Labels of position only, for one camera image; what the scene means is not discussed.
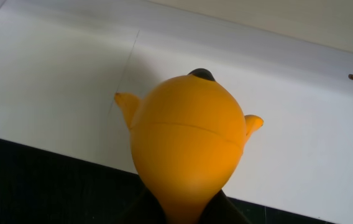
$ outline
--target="toy ear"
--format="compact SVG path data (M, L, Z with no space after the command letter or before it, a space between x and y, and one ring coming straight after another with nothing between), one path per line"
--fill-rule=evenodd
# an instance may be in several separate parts
M139 97L131 93L116 93L114 95L114 101L120 107L122 115L124 116L124 121L126 122L127 127L130 129L132 119L139 107Z
M262 127L262 125L264 125L263 119L256 115L245 115L244 119L247 129L246 139L249 139L254 131L258 130L260 127Z

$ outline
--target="dark floor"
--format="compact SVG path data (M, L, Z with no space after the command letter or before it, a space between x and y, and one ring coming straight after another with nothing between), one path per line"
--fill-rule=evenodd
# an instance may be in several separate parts
M0 140L0 223L112 223L143 187L135 174ZM326 223L231 201L253 224Z

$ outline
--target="toy animal head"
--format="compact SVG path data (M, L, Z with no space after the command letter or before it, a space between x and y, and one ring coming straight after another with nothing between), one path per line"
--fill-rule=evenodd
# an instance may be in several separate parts
M143 100L116 93L135 167L169 223L196 223L229 180L263 121L199 68L171 78Z

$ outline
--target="rubber toy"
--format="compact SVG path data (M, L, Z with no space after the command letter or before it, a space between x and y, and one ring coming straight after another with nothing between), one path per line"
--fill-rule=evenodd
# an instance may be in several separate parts
M167 223L197 223L229 180L263 121L203 68L166 80L143 100L116 93L131 134L135 168Z

